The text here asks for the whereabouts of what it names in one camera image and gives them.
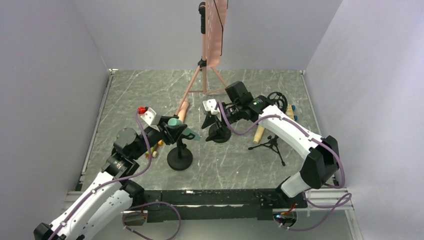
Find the teal microphone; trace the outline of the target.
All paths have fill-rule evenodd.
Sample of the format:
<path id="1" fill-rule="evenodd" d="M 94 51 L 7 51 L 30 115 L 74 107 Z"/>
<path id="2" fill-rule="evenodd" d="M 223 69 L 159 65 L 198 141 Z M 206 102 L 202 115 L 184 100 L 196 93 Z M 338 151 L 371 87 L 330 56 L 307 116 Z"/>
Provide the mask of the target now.
<path id="1" fill-rule="evenodd" d="M 187 124 L 183 123 L 178 118 L 170 118 L 167 122 L 167 124 L 173 129 L 177 130 L 179 133 L 180 138 L 187 139 L 187 140 L 194 140 L 199 141 L 201 139 L 200 135 L 193 131 L 191 128 L 188 127 Z"/>

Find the pink microphone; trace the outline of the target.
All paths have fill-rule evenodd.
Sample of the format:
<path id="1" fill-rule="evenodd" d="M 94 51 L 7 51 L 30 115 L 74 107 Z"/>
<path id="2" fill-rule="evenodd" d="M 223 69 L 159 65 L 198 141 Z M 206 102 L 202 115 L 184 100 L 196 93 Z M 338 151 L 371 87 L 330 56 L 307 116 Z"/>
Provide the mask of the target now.
<path id="1" fill-rule="evenodd" d="M 182 102 L 182 105 L 179 109 L 179 112 L 177 113 L 178 119 L 181 122 L 184 122 L 184 120 L 185 120 L 186 112 L 187 112 L 189 105 L 190 105 L 189 100 L 187 98 L 185 98 L 184 101 Z"/>

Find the black round-base mic stand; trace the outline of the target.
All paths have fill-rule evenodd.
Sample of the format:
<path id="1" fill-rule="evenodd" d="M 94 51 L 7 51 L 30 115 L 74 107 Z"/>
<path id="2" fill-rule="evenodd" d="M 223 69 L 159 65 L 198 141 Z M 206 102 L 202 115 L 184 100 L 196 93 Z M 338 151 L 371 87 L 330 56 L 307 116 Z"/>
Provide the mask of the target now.
<path id="1" fill-rule="evenodd" d="M 193 154 L 183 143 L 183 139 L 187 139 L 187 137 L 181 135 L 176 142 L 176 147 L 167 154 L 168 166 L 175 171 L 184 171 L 193 163 Z"/>
<path id="2" fill-rule="evenodd" d="M 207 115 L 202 128 L 209 127 L 206 142 L 225 143 L 231 137 L 231 131 L 216 115 Z"/>

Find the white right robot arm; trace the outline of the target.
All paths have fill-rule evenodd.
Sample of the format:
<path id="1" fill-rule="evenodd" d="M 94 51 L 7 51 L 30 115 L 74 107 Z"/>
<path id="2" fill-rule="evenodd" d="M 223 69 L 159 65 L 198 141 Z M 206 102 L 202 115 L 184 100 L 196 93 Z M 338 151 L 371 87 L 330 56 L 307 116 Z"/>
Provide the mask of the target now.
<path id="1" fill-rule="evenodd" d="M 243 135 L 232 128 L 232 124 L 239 120 L 251 121 L 253 126 L 271 131 L 303 159 L 301 169 L 276 188 L 281 197 L 292 200 L 309 189 L 320 189 L 336 171 L 342 169 L 338 142 L 334 137 L 323 137 L 301 126 L 279 109 L 275 100 L 263 95 L 253 97 L 241 81 L 227 86 L 225 92 L 230 99 L 229 104 L 216 99 L 202 103 L 206 115 L 202 128 L 216 125 L 206 141 L 217 142 L 222 131 Z"/>

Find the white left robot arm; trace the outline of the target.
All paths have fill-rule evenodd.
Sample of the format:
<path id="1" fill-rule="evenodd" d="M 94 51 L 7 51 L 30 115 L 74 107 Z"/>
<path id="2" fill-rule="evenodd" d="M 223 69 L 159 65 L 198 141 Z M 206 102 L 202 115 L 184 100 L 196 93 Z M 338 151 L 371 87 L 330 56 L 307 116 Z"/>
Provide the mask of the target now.
<path id="1" fill-rule="evenodd" d="M 148 126 L 140 133 L 130 127 L 118 132 L 111 155 L 91 185 L 51 223 L 40 223 L 33 231 L 36 240 L 90 240 L 119 213 L 144 200 L 144 189 L 132 180 L 146 172 L 137 172 L 137 160 L 160 140 L 176 143 L 188 126 L 176 116 L 135 117 Z"/>

